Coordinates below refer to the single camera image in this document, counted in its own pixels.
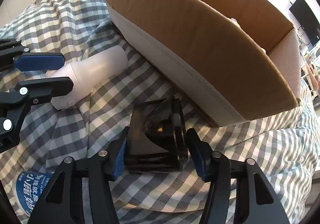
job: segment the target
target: cardboard box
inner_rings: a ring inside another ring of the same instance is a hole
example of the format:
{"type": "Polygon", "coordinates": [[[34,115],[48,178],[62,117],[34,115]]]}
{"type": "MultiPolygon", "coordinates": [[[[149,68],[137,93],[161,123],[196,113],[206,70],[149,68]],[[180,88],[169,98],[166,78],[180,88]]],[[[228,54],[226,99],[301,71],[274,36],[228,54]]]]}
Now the cardboard box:
{"type": "Polygon", "coordinates": [[[233,125],[299,105],[296,33],[267,0],[106,2],[124,38],[212,124],[233,125]]]}

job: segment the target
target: checkered fabric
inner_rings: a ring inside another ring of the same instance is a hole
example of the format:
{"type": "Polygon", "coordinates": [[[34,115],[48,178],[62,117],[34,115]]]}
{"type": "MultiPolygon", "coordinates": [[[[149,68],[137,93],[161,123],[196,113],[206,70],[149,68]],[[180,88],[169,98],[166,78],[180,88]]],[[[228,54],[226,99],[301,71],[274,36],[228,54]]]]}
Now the checkered fabric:
{"type": "MultiPolygon", "coordinates": [[[[18,171],[51,172],[67,156],[75,160],[91,157],[118,138],[130,122],[135,103],[175,94],[181,98],[187,129],[194,127],[202,140],[228,158],[254,158],[290,222],[299,222],[319,159],[320,139],[319,123],[304,81],[300,107],[244,124],[210,128],[168,80],[113,30],[105,0],[36,0],[0,28],[0,37],[21,39],[32,51],[61,52],[66,63],[115,45],[125,50],[129,60],[129,69],[95,86],[89,96],[70,109],[58,111],[51,103],[32,107],[21,129],[20,144],[0,155],[0,178],[21,221],[27,216],[12,193],[12,179],[18,171]]],[[[0,73],[0,90],[43,77],[44,71],[4,71],[0,73]]],[[[235,183],[231,184],[227,223],[233,221],[236,200],[235,183]]],[[[209,189],[209,184],[197,177],[190,159],[182,172],[125,171],[110,185],[121,224],[198,223],[209,189]]]]}

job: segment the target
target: blue gripper pad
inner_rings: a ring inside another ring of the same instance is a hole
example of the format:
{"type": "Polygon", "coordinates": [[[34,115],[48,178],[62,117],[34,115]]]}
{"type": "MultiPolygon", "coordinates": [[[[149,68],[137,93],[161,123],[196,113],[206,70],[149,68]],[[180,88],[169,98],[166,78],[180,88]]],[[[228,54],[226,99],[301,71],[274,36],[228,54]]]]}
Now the blue gripper pad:
{"type": "Polygon", "coordinates": [[[23,53],[13,60],[15,68],[22,72],[35,70],[57,70],[63,67],[62,53],[23,53]]]}
{"type": "Polygon", "coordinates": [[[126,142],[127,142],[127,139],[123,141],[115,159],[115,165],[112,171],[114,180],[116,180],[119,176],[121,176],[124,170],[124,150],[125,150],[126,142]]]}

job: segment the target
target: cardboard box flap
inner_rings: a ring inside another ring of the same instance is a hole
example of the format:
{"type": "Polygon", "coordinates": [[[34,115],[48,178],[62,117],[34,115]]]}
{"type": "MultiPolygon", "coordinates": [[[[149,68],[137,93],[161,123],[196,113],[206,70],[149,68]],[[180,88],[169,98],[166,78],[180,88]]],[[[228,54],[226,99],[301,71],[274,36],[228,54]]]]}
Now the cardboard box flap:
{"type": "Polygon", "coordinates": [[[292,30],[292,23],[266,0],[201,0],[241,28],[267,54],[292,30]]]}
{"type": "Polygon", "coordinates": [[[298,39],[295,29],[268,54],[281,75],[286,79],[294,96],[300,96],[301,65],[298,39]]]}

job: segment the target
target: blue label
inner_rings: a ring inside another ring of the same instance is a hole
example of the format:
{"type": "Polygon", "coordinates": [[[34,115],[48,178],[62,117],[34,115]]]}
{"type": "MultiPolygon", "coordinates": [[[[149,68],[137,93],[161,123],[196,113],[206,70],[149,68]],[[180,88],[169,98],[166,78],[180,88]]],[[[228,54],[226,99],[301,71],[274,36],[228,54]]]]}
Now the blue label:
{"type": "Polygon", "coordinates": [[[17,177],[16,191],[21,207],[30,216],[52,174],[23,171],[17,177]]]}

